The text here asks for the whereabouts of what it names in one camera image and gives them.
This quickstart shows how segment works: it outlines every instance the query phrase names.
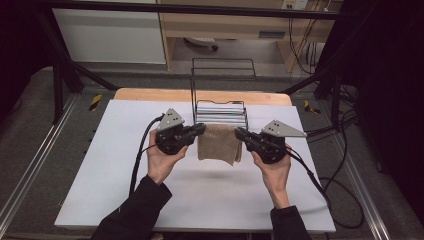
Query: towel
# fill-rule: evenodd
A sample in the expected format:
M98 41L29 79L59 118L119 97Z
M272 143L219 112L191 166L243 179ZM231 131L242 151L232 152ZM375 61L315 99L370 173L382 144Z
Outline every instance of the towel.
M241 159L241 141L234 134L235 127L225 124L206 124L205 133L198 137L199 160L218 159L233 166Z

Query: black frame bar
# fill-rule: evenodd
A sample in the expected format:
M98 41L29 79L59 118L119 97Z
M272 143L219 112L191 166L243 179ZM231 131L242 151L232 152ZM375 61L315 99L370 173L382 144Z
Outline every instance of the black frame bar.
M37 2L37 4L49 8L99 11L184 13L321 20L351 20L352 17L356 16L352 13L340 13L331 11L317 12L302 10L276 10L265 8L220 7L182 4L121 3L72 0L35 0L34 2Z

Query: black jacket sleeve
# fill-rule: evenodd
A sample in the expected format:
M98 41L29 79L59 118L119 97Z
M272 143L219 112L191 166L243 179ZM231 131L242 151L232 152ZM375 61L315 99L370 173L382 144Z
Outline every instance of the black jacket sleeve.
M160 210L171 197L165 184L158 186L149 176L145 176L135 192L101 221L91 239L146 239L156 224Z
M276 240L312 239L296 206L271 210L271 222Z

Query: dish rack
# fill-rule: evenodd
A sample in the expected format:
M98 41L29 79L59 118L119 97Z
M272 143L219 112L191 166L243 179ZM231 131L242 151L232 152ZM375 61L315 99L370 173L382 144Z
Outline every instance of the dish rack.
M217 102L213 99L197 99L196 80L216 79L220 77L210 74L201 75L199 72L208 72L213 70L230 71L232 75L226 76L226 80L256 80L256 71L252 59L193 58L190 78L193 122L205 124L227 124L234 127L243 127L248 130L249 122L247 117L247 110L243 101L231 100L227 102Z

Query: white board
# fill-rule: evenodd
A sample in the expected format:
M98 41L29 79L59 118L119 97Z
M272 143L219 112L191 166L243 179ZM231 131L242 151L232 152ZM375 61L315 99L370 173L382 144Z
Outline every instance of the white board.
M92 228L115 210L127 197L136 154L147 125L174 108L192 125L191 103L112 100L104 113L87 155L56 219L55 225L70 229ZM250 131L273 119L303 130L295 107L247 105ZM315 171L304 138L287 138ZM138 181L147 174L143 155ZM243 152L234 166L220 160L197 158L197 144L191 145L165 184L173 197L162 209L156 230L255 232L272 230L271 198L251 154ZM289 199L300 211L309 232L334 232L326 202L295 160L288 179Z

